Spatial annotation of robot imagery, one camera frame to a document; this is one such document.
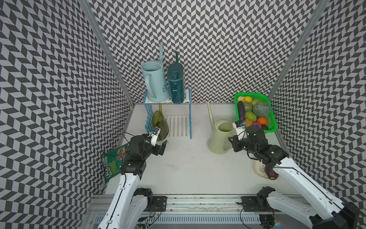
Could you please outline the teal transparent watering can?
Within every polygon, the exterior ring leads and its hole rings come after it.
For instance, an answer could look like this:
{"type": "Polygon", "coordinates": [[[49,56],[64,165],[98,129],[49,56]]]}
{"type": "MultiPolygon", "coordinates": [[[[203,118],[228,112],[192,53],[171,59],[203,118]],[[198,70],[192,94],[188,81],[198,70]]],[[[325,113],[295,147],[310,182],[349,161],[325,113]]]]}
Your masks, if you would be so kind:
{"type": "Polygon", "coordinates": [[[179,52],[175,52],[175,62],[168,66],[167,75],[171,100],[174,104],[181,104],[185,99],[184,67],[179,63],[179,52]]]}

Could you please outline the light blue watering can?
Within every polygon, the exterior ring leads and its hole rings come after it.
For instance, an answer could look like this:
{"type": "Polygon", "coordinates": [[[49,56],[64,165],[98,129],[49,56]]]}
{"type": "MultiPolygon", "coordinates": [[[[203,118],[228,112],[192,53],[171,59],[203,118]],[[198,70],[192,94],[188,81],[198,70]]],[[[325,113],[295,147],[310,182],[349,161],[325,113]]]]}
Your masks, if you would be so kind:
{"type": "Polygon", "coordinates": [[[160,43],[159,60],[150,60],[141,66],[147,88],[147,98],[154,103],[164,102],[170,97],[163,65],[163,54],[164,45],[160,43]]]}

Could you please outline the green snack bag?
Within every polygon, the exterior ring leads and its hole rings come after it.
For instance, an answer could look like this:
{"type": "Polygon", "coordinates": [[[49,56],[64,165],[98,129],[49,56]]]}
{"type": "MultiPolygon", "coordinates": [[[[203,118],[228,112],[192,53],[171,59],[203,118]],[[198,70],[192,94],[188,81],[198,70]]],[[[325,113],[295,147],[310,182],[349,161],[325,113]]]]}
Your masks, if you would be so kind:
{"type": "Polygon", "coordinates": [[[105,182],[121,174],[121,166],[128,160],[129,144],[122,145],[102,156],[105,182]]]}

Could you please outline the beige plastic watering can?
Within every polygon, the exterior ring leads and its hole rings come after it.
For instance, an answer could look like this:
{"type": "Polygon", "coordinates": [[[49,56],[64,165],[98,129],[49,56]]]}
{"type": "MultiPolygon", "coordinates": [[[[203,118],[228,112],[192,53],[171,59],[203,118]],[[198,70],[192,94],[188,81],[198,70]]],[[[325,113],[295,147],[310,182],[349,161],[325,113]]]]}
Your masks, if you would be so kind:
{"type": "Polygon", "coordinates": [[[214,120],[211,103],[207,103],[209,121],[212,129],[212,135],[208,140],[209,150],[215,154],[224,154],[232,148],[228,140],[234,136],[233,122],[229,119],[214,120]]]}

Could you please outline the purple eggplant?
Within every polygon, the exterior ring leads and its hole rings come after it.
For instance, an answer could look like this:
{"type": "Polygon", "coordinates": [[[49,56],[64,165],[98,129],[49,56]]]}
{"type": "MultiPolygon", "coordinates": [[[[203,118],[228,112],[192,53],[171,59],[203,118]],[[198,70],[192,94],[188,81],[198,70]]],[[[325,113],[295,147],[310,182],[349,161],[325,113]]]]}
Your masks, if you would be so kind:
{"type": "Polygon", "coordinates": [[[239,118],[238,120],[245,120],[245,105],[243,103],[243,101],[239,101],[237,102],[237,108],[238,108],[238,115],[239,118]]]}

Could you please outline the green plastic basket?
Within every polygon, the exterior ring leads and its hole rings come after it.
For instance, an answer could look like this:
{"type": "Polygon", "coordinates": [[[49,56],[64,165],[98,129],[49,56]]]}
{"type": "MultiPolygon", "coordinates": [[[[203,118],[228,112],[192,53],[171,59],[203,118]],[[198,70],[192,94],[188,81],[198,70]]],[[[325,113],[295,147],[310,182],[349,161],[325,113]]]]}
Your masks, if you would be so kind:
{"type": "Polygon", "coordinates": [[[277,130],[278,126],[277,126],[277,123],[276,123],[276,119],[275,119],[275,116],[274,116],[269,98],[267,96],[263,95],[263,94],[258,94],[258,93],[236,93],[234,95],[234,104],[235,104],[235,109],[236,109],[236,118],[237,118],[237,120],[239,119],[239,108],[238,108],[238,105],[237,105],[237,103],[238,103],[237,100],[240,96],[242,96],[242,97],[249,96],[252,99],[259,99],[259,100],[267,103],[270,107],[270,113],[265,116],[265,118],[268,121],[268,123],[267,123],[268,130],[265,130],[264,132],[267,134],[267,133],[273,133],[277,130]]]}

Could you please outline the aluminium corner post left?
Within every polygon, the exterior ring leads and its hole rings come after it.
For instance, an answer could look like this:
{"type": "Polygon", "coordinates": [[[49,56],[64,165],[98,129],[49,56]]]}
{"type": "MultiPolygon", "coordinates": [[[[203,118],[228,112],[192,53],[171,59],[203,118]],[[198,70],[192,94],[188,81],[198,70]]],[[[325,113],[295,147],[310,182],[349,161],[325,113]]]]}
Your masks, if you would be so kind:
{"type": "Polygon", "coordinates": [[[106,42],[106,39],[104,38],[103,33],[102,33],[102,31],[99,27],[99,24],[98,24],[98,22],[97,22],[97,20],[94,16],[92,10],[91,10],[89,1],[79,0],[78,3],[80,4],[80,8],[82,9],[86,20],[89,22],[90,27],[93,30],[94,35],[97,38],[97,40],[100,44],[100,47],[103,50],[104,55],[105,55],[108,63],[111,66],[111,69],[112,69],[113,73],[116,76],[117,81],[119,82],[119,85],[120,85],[120,87],[121,87],[121,89],[122,89],[122,91],[123,91],[123,93],[124,93],[124,95],[127,99],[127,102],[130,105],[134,106],[134,102],[133,102],[132,97],[131,97],[131,95],[128,91],[127,86],[125,85],[123,76],[120,73],[120,70],[119,70],[119,68],[118,68],[118,66],[117,66],[117,64],[116,64],[116,62],[115,62],[115,60],[112,56],[112,53],[109,49],[109,46],[106,42]]]}

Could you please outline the olive green transparent watering can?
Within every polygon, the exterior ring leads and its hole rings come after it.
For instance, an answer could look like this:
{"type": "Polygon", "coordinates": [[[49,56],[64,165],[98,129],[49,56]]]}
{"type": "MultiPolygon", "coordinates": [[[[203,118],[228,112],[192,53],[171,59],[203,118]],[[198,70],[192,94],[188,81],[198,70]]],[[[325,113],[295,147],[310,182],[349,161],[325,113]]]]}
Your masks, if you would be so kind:
{"type": "Polygon", "coordinates": [[[153,114],[152,124],[154,127],[160,129],[158,141],[165,140],[169,134],[169,126],[163,115],[163,108],[161,103],[159,104],[159,110],[155,111],[153,114]]]}

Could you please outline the aluminium front rail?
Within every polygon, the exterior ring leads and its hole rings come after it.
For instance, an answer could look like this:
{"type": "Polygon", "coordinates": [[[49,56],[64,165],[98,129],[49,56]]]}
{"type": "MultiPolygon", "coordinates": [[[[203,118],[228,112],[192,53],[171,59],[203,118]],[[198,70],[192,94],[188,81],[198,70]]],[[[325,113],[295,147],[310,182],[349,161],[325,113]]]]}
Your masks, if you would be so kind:
{"type": "MultiPolygon", "coordinates": [[[[239,195],[165,195],[164,214],[236,214],[243,206],[239,195]]],[[[106,214],[113,195],[92,197],[86,214],[106,214]]]]}

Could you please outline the aluminium corner post right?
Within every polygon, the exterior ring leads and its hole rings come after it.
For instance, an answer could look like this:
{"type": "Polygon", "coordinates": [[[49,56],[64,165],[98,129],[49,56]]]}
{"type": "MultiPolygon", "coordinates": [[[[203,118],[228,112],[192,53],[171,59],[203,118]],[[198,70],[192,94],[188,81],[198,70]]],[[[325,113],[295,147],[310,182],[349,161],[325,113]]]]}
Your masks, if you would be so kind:
{"type": "Polygon", "coordinates": [[[285,63],[282,71],[280,72],[276,82],[274,83],[274,85],[268,95],[268,98],[270,101],[272,101],[274,99],[275,94],[277,93],[279,87],[281,86],[286,75],[288,74],[292,65],[294,64],[295,60],[297,59],[298,55],[300,54],[303,46],[305,45],[306,41],[308,40],[309,36],[311,35],[314,27],[318,23],[320,17],[322,16],[323,12],[326,10],[326,8],[329,4],[330,4],[330,0],[319,1],[314,12],[311,14],[311,17],[310,17],[308,23],[305,25],[303,32],[301,33],[291,54],[289,55],[287,62],[285,63]]]}

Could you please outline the yellow lemon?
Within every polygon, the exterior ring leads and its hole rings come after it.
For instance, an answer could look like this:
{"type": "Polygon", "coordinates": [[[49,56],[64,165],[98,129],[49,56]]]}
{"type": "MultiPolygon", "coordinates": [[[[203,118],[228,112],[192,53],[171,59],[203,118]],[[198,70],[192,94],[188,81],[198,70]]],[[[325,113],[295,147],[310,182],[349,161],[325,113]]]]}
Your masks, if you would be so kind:
{"type": "Polygon", "coordinates": [[[251,103],[252,101],[253,101],[253,99],[251,97],[249,97],[249,96],[244,97],[245,103],[251,103]]]}

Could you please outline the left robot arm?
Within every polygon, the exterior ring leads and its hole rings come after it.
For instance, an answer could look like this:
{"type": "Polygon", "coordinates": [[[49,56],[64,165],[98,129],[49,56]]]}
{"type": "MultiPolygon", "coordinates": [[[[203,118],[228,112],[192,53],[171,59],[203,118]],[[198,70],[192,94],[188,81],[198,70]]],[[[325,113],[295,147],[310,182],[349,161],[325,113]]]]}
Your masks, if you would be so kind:
{"type": "Polygon", "coordinates": [[[151,189],[138,188],[150,155],[163,155],[167,141],[157,144],[159,129],[135,135],[117,151],[122,160],[120,181],[99,229],[133,229],[145,210],[156,209],[151,189]]]}

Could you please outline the dark red fruit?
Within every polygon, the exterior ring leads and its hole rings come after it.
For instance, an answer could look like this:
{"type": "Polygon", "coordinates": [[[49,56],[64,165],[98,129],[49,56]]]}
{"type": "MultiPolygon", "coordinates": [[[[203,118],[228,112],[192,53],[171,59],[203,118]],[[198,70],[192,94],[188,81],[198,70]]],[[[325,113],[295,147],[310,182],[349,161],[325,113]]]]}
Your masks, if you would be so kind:
{"type": "Polygon", "coordinates": [[[265,166],[265,174],[271,180],[276,180],[279,177],[279,175],[272,168],[268,166],[265,166]]]}

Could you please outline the aluminium corner post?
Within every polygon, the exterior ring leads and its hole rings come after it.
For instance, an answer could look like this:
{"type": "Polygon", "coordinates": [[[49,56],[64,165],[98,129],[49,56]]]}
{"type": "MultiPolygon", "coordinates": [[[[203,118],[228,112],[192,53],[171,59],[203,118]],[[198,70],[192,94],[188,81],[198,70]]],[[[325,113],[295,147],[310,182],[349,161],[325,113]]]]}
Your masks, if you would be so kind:
{"type": "Polygon", "coordinates": [[[108,63],[111,66],[111,69],[112,69],[113,73],[116,76],[117,81],[119,82],[119,85],[120,85],[120,87],[121,87],[121,89],[122,89],[122,91],[123,91],[123,93],[124,93],[124,95],[127,99],[127,102],[130,105],[134,106],[134,102],[133,102],[132,97],[131,97],[131,95],[128,91],[127,86],[125,85],[123,76],[120,73],[120,70],[119,70],[119,68],[118,68],[118,66],[117,66],[117,64],[116,64],[116,62],[115,62],[115,60],[112,56],[112,53],[109,49],[109,46],[106,42],[106,39],[104,38],[103,33],[102,33],[102,31],[99,27],[99,24],[98,24],[98,22],[97,22],[97,20],[94,16],[92,10],[91,10],[89,1],[79,0],[78,3],[80,4],[80,8],[82,9],[86,20],[89,22],[90,27],[93,30],[94,35],[97,38],[97,40],[100,44],[100,47],[103,50],[104,55],[105,55],[108,63]]]}
{"type": "Polygon", "coordinates": [[[277,93],[279,87],[281,86],[286,75],[288,74],[292,65],[294,64],[295,60],[297,59],[298,55],[300,54],[303,46],[305,45],[306,41],[308,40],[309,36],[311,35],[314,27],[318,23],[320,17],[322,16],[323,12],[326,10],[326,8],[329,4],[330,4],[330,0],[319,1],[314,12],[311,14],[311,17],[310,17],[308,23],[305,25],[303,32],[301,33],[291,54],[289,55],[287,62],[285,63],[282,71],[280,72],[276,82],[274,83],[274,85],[268,95],[268,98],[270,101],[272,101],[274,99],[275,94],[277,93]]]}

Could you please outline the beige plate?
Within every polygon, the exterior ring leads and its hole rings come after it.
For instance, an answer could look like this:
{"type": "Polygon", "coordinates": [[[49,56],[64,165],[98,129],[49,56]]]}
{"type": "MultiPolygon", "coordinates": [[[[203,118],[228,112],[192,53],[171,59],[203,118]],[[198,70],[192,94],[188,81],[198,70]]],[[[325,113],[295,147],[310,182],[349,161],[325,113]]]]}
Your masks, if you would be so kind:
{"type": "Polygon", "coordinates": [[[259,175],[260,177],[264,177],[266,179],[269,179],[268,175],[265,172],[266,165],[262,164],[260,161],[255,160],[253,163],[253,169],[254,172],[259,175]]]}

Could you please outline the green striped squash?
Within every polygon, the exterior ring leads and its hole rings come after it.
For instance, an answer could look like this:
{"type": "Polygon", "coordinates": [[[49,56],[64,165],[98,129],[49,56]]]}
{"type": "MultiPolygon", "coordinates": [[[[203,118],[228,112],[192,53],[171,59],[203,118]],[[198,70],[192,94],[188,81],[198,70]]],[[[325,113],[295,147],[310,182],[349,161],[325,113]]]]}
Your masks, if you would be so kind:
{"type": "Polygon", "coordinates": [[[245,119],[250,119],[252,122],[256,122],[257,121],[257,116],[255,115],[254,112],[247,111],[247,112],[245,112],[245,119]]]}

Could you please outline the blue and white wooden shelf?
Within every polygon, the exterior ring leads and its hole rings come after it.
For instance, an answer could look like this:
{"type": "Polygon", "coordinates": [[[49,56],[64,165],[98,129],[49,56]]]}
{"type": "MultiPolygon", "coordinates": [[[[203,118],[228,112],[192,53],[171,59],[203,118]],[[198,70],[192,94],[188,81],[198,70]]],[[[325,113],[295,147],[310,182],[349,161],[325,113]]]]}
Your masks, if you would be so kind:
{"type": "Polygon", "coordinates": [[[168,105],[173,108],[162,108],[162,113],[169,126],[168,139],[192,139],[192,92],[191,89],[185,90],[185,99],[181,105],[183,108],[176,108],[171,99],[163,102],[152,102],[147,98],[147,91],[144,93],[143,104],[147,113],[145,130],[150,132],[153,128],[153,113],[159,109],[159,104],[162,106],[168,105]]]}

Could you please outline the grey green melon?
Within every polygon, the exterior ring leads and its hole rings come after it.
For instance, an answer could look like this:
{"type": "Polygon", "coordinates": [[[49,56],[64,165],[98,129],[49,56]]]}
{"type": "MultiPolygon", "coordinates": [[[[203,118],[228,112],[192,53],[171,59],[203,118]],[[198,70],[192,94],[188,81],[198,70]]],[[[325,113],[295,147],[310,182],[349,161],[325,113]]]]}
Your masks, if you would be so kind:
{"type": "Polygon", "coordinates": [[[260,101],[253,106],[253,112],[257,117],[266,117],[271,113],[271,106],[264,101],[260,101]]]}

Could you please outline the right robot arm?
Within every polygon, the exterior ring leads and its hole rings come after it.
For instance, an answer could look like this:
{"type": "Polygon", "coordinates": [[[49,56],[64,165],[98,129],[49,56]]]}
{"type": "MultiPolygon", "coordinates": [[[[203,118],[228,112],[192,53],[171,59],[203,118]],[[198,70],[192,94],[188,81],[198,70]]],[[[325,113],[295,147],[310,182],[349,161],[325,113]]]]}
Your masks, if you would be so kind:
{"type": "Polygon", "coordinates": [[[344,202],[323,188],[304,172],[281,147],[271,145],[264,130],[258,126],[246,127],[233,123],[236,135],[229,137],[235,152],[246,151],[253,158],[268,166],[294,187],[307,204],[288,198],[274,188],[263,187],[257,198],[274,210],[283,212],[302,222],[310,229],[355,229],[360,209],[351,202],[344,202]]]}

